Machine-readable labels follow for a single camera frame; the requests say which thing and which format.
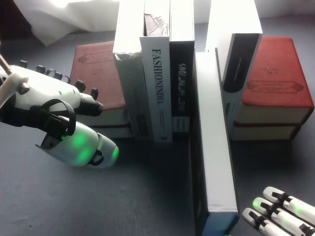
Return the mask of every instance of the red book cover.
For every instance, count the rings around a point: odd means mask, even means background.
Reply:
[[[113,58],[114,42],[79,45],[76,48],[71,84],[77,80],[85,82],[83,93],[98,89],[97,101],[104,109],[125,107],[125,99]]]
[[[314,109],[291,38],[262,38],[244,89],[242,103],[248,106]]]

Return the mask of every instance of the white curtain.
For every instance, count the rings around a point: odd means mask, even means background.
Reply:
[[[34,35],[49,45],[68,33],[116,29],[119,0],[14,0]]]

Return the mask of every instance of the robotic hand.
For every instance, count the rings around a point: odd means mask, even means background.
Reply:
[[[96,101],[95,91],[87,95],[80,86],[9,66],[1,55],[0,65],[1,122],[46,132],[42,144],[36,146],[68,165],[105,168],[115,163],[116,144],[76,122],[76,114],[100,115],[103,105]]]
[[[252,203],[258,212],[246,208],[242,213],[262,235],[315,236],[315,207],[274,187],[267,187],[263,195],[268,200],[256,198]]]

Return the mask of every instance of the white backdrop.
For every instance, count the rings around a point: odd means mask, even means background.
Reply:
[[[77,30],[115,30],[119,0],[14,0],[46,45]],[[260,18],[314,14],[315,0],[255,0]],[[209,21],[211,0],[194,0],[195,23]]]

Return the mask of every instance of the blue-gray surface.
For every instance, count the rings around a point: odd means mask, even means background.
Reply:
[[[315,97],[315,16],[261,20],[264,35],[293,38]],[[203,51],[207,24],[195,26]],[[27,60],[69,75],[75,46],[114,39],[114,32],[67,35],[46,48],[34,39],[2,42],[9,63]],[[289,142],[231,143],[239,209],[266,186],[315,205],[315,115]],[[37,149],[44,133],[0,123],[0,236],[192,236],[187,142],[154,148],[117,141],[120,158],[107,171],[64,165]],[[233,236],[259,235],[243,219]]]

